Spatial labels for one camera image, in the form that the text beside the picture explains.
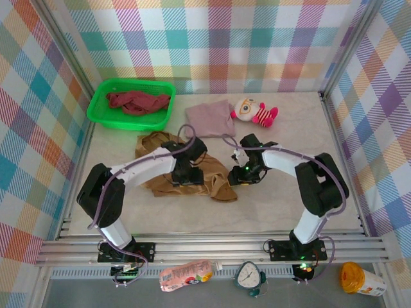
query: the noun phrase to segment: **stuffed toy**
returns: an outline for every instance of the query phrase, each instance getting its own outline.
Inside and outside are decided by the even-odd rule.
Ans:
[[[246,98],[239,101],[230,116],[236,117],[242,121],[252,121],[260,124],[262,127],[270,127],[278,115],[278,108],[274,107],[271,110],[265,110],[264,103],[257,103],[252,98]]]

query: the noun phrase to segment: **pink bottle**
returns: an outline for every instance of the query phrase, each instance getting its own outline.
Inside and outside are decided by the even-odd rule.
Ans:
[[[214,271],[220,271],[223,266],[218,261],[199,260],[185,265],[167,268],[160,273],[161,291],[171,292],[181,287],[199,282],[206,282]]]

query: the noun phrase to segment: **green basket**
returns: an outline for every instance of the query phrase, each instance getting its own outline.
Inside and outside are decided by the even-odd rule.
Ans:
[[[168,94],[171,96],[167,110],[152,114],[130,115],[121,108],[110,108],[106,95],[111,92],[143,91],[152,95]],[[103,81],[97,88],[87,109],[87,117],[108,128],[118,130],[163,130],[171,116],[175,97],[175,87],[165,81],[113,78]]]

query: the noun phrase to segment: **clock face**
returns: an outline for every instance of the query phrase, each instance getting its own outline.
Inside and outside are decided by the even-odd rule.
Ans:
[[[245,263],[238,273],[237,283],[241,287],[252,289],[258,287],[261,282],[261,277],[257,266],[253,263]]]

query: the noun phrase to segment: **brown cloth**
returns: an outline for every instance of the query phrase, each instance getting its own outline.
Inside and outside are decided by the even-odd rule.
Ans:
[[[166,132],[153,132],[147,136],[139,136],[136,146],[136,158],[151,153],[163,142],[170,140],[177,142],[177,136]],[[142,186],[151,189],[155,197],[177,196],[181,194],[209,194],[211,199],[215,201],[233,202],[237,200],[237,194],[231,189],[227,181],[229,172],[221,162],[206,154],[198,166],[204,173],[203,185],[173,187],[171,182],[169,182],[171,181],[171,175],[168,174],[157,176],[145,182]]]

